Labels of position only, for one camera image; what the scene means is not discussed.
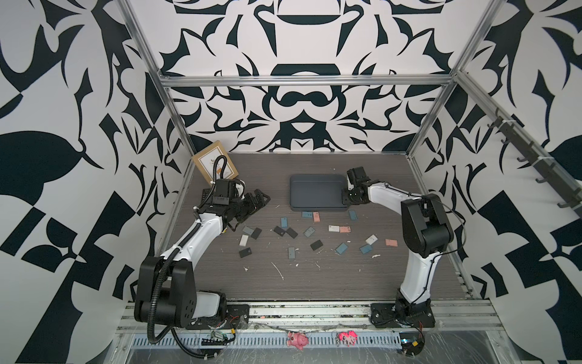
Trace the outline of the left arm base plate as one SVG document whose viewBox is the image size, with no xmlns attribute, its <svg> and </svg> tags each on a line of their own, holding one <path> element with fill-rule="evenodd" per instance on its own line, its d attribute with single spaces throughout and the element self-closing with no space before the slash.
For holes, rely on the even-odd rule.
<svg viewBox="0 0 582 364">
<path fill-rule="evenodd" d="M 227 304 L 212 317 L 195 318 L 187 330 L 230 330 L 247 329 L 249 326 L 250 306 L 246 304 Z"/>
</svg>

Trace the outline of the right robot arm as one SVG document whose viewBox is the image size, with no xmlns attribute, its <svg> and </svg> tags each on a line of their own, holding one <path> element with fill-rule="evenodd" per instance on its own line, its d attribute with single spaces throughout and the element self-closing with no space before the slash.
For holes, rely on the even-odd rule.
<svg viewBox="0 0 582 364">
<path fill-rule="evenodd" d="M 409 258 L 395 312 L 401 317 L 427 312 L 436 267 L 453 241 L 453 229 L 440 198 L 435 194 L 413 194 L 387 182 L 372 180 L 362 167 L 352 168 L 346 174 L 344 205 L 374 203 L 401 216 Z"/>
</svg>

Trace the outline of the dark grey storage tray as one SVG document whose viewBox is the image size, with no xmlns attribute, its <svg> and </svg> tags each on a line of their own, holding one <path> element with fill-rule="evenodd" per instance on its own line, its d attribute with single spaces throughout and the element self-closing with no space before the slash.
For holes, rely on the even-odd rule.
<svg viewBox="0 0 582 364">
<path fill-rule="evenodd" d="M 348 209 L 342 174 L 293 174 L 289 178 L 289 206 L 295 212 L 342 212 Z"/>
</svg>

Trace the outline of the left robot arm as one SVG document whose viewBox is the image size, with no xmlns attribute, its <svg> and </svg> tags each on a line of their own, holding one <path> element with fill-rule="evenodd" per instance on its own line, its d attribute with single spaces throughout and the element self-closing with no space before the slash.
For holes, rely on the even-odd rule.
<svg viewBox="0 0 582 364">
<path fill-rule="evenodd" d="M 264 208 L 271 197 L 259 189 L 243 197 L 209 197 L 194 210 L 194 222 L 160 256 L 144 259 L 139 268 L 134 318 L 150 332 L 161 325 L 184 329 L 197 319 L 222 322 L 227 315 L 224 294 L 196 288 L 195 268 L 210 244 L 231 222 L 242 223 Z"/>
</svg>

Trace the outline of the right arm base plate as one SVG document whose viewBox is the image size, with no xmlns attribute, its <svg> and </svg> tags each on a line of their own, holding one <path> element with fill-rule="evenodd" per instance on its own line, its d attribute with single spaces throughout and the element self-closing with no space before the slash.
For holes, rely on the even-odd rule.
<svg viewBox="0 0 582 364">
<path fill-rule="evenodd" d="M 412 326 L 417 329 L 431 329 L 436 325 L 430 300 L 412 305 L 401 300 L 395 303 L 372 303 L 370 322 L 377 329 Z"/>
</svg>

